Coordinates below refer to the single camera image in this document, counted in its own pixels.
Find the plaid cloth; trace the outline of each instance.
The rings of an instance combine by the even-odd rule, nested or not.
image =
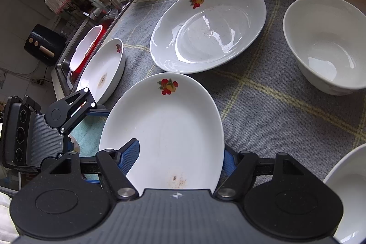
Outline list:
[[[160,17],[176,1],[136,3],[114,27],[110,37],[123,41],[127,59],[107,108],[132,85],[163,72],[151,59],[150,38]],[[214,99],[226,144],[260,157],[287,152],[324,179],[345,154],[366,141],[365,91],[337,97],[313,87],[296,65],[282,30],[286,9],[294,0],[264,2],[267,20],[255,42],[227,64],[190,76]],[[79,143],[83,147],[81,143],[90,142],[85,138]]]

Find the camera lens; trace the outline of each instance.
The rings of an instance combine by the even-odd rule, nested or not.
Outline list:
[[[18,129],[16,130],[16,140],[18,141],[19,144],[23,143],[25,139],[25,132],[23,127],[18,127]]]
[[[23,151],[20,148],[18,148],[16,150],[16,152],[15,152],[15,158],[16,158],[17,161],[21,161],[22,160],[22,158],[23,158]]]
[[[21,110],[19,118],[21,119],[21,122],[24,123],[27,120],[27,112],[25,110]]]

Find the gray ribbed panel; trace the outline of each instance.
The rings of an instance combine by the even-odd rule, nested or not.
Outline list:
[[[27,165],[40,167],[45,157],[62,152],[63,136],[47,125],[43,114],[32,112],[27,142]]]
[[[27,236],[15,244],[46,244]],[[57,244],[280,244],[254,229],[234,203],[213,199],[207,190],[148,189],[138,200],[120,202],[88,234]],[[333,238],[312,243],[335,244]]]

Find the kitchen sink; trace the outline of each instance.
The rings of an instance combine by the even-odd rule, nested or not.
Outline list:
[[[61,54],[59,60],[57,61],[55,71],[57,74],[57,77],[60,81],[60,85],[62,88],[62,91],[65,96],[71,94],[72,92],[76,91],[79,78],[81,77],[81,74],[83,73],[87,63],[90,61],[90,59],[93,57],[93,55],[99,50],[100,46],[103,44],[105,38],[112,30],[113,26],[118,22],[118,20],[122,17],[123,13],[127,10],[127,8],[131,5],[131,3],[134,0],[123,0],[121,2],[121,9],[113,9],[111,12],[109,12],[108,15],[103,16],[102,18],[99,18],[98,20],[92,20],[89,17],[86,17],[82,25],[78,28],[73,38],[70,40],[69,44]],[[87,63],[85,64],[84,69],[81,71],[79,78],[76,80],[76,82],[72,82],[70,80],[70,61],[75,53],[76,47],[78,44],[83,40],[83,38],[86,36],[86,34],[97,25],[102,25],[106,32],[104,33],[101,40],[98,42],[97,46],[95,47],[94,51],[90,55]]]

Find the silver bolt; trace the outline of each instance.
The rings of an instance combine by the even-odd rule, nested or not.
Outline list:
[[[217,193],[222,198],[231,198],[236,194],[235,190],[232,188],[222,188]]]
[[[117,193],[122,198],[129,198],[129,197],[133,196],[136,193],[136,191],[130,187],[124,187],[124,188],[120,188],[117,191]]]

